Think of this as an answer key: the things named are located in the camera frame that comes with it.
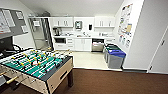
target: upper cabinet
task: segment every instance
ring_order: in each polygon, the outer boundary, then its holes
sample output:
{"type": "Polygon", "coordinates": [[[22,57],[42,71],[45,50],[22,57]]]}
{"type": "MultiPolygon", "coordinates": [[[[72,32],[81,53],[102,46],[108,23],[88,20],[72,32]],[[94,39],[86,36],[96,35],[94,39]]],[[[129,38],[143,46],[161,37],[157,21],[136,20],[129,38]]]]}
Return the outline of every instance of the upper cabinet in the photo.
{"type": "Polygon", "coordinates": [[[53,23],[57,27],[73,27],[73,17],[54,17],[53,23]]]}
{"type": "Polygon", "coordinates": [[[114,17],[95,17],[95,27],[114,27],[114,17]]]}

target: trash can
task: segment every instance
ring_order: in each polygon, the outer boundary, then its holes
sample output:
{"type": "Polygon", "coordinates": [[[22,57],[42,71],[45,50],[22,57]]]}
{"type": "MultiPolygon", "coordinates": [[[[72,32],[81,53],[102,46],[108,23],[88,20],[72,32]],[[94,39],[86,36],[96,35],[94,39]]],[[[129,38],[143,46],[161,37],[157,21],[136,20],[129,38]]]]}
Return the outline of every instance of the trash can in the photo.
{"type": "Polygon", "coordinates": [[[105,51],[104,51],[104,59],[107,63],[108,60],[108,50],[121,50],[117,45],[114,44],[108,44],[107,46],[105,46],[105,51]]]}
{"type": "Polygon", "coordinates": [[[125,59],[126,54],[121,50],[109,50],[108,51],[108,68],[120,69],[125,59]]]}

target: refrigerator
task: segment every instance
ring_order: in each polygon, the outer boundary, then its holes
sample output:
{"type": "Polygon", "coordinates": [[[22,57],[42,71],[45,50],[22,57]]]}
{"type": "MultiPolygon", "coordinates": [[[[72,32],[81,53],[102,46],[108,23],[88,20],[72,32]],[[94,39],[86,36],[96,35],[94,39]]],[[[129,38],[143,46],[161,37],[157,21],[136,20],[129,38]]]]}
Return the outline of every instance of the refrigerator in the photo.
{"type": "Polygon", "coordinates": [[[36,49],[47,50],[51,47],[53,50],[48,18],[29,18],[29,23],[36,49]]]}

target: floor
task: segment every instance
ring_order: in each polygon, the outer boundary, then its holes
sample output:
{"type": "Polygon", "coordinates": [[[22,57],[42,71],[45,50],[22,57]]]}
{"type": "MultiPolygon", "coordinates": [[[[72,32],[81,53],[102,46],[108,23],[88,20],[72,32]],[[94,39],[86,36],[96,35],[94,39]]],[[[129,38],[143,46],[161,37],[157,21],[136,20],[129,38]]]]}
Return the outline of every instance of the floor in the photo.
{"type": "MultiPolygon", "coordinates": [[[[74,85],[67,77],[52,94],[168,94],[168,75],[119,72],[110,70],[73,69],[74,85]]],[[[27,86],[2,94],[41,94],[27,86]]]]}
{"type": "Polygon", "coordinates": [[[109,69],[101,52],[72,52],[71,55],[74,68],[121,71],[121,69],[109,69]]]}

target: dishwasher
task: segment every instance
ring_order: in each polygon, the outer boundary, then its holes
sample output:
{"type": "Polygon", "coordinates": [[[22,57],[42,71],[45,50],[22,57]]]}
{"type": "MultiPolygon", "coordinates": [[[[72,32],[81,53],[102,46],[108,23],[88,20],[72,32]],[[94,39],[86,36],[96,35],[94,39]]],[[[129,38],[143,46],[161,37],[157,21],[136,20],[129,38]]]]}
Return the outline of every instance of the dishwasher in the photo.
{"type": "Polygon", "coordinates": [[[103,52],[104,39],[92,39],[92,52],[103,52]]]}

